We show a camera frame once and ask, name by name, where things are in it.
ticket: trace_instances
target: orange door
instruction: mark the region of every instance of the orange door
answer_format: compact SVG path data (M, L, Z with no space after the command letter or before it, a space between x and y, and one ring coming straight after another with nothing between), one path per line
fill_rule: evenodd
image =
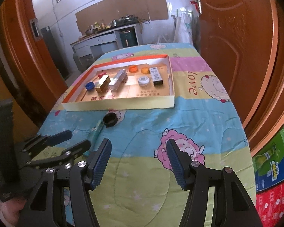
M23 92L49 113L67 90L44 40L34 38L32 0L5 0L0 7L0 43Z
M201 56L220 79L245 127L268 85L276 57L274 0L200 0Z
M252 155L260 151L284 124L284 11L276 5L279 37L273 73L257 111L245 128Z

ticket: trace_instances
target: cardboard box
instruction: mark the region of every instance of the cardboard box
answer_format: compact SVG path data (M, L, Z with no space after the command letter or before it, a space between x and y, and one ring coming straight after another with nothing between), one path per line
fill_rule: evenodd
M284 214L284 182L256 197L256 209L263 227L274 227Z
M252 159L256 192L284 180L284 129L282 128Z
M129 73L128 81L120 87L121 90L117 93L110 93L108 90L101 96L95 94L96 91L86 91L85 85L97 79L100 71L105 71L112 76L111 71L117 73L118 70L127 69L130 65L137 65L139 71L143 66L158 66L159 71L162 70L165 73L162 75L163 85L154 86L150 81L147 86L139 87L136 75L142 73L138 71L137 74ZM67 111L172 108L175 105L175 96L170 59L165 54L149 55L94 65L72 88L64 98L62 105Z

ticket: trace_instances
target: gold rectangular box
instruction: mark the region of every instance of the gold rectangular box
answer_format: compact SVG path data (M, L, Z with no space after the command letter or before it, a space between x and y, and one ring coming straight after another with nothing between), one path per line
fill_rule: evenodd
M99 82L95 84L95 89L98 93L102 93L108 87L108 84L111 82L111 79L108 75L104 75Z

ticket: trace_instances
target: black ring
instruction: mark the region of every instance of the black ring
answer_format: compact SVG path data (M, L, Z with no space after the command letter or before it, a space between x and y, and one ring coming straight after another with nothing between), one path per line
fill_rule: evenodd
M111 127L117 124L118 117L115 113L109 113L104 116L103 123L106 125L106 127Z

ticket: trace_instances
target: cartoon bedsheet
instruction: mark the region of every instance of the cartoon bedsheet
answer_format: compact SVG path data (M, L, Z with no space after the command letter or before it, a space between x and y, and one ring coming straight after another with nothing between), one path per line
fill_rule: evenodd
M47 148L39 158L55 156L89 139L97 122L107 112L115 112L117 125L104 128L93 148L96 150L104 138L110 139L113 147L102 182L90 193L100 226L179 226L188 192L176 184L171 171L166 153L170 138L192 160L209 168L232 167L255 199L252 160L240 119L221 82L191 45L136 46L106 53L95 64L149 54L170 57L175 85L173 109L67 112L60 105L64 94L39 133L69 129L73 137L60 147ZM210 188L205 226L211 225L213 197ZM73 224L67 189L64 200L67 221Z

